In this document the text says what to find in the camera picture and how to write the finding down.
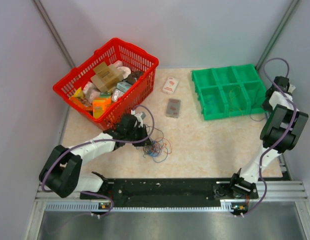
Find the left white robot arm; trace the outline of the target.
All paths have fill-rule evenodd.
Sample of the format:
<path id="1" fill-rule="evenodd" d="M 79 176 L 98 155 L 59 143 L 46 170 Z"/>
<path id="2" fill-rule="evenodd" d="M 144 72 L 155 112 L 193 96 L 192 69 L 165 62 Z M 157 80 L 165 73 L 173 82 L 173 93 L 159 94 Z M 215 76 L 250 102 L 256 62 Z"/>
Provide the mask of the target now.
<path id="1" fill-rule="evenodd" d="M 61 198 L 73 192 L 91 192 L 97 198 L 104 198 L 109 191 L 106 178 L 98 172 L 81 174 L 82 166 L 126 144 L 134 147 L 151 145 L 144 124 L 145 117 L 144 112 L 127 113 L 114 128 L 103 131 L 87 142 L 71 147 L 56 146 L 39 174 L 42 190 L 54 192 Z"/>

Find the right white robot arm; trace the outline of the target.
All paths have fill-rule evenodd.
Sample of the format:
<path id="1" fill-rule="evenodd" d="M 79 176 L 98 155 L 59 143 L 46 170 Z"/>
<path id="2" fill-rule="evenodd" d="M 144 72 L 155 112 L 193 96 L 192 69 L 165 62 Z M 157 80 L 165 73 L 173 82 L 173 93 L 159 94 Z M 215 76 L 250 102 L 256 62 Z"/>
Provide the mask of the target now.
<path id="1" fill-rule="evenodd" d="M 256 155 L 230 180 L 228 192 L 235 199 L 258 197 L 256 183 L 263 171 L 296 146 L 305 128 L 309 115 L 294 105 L 290 87 L 287 77 L 277 76 L 265 93 L 262 108 L 269 111 L 270 116 L 260 133 L 261 145 Z"/>

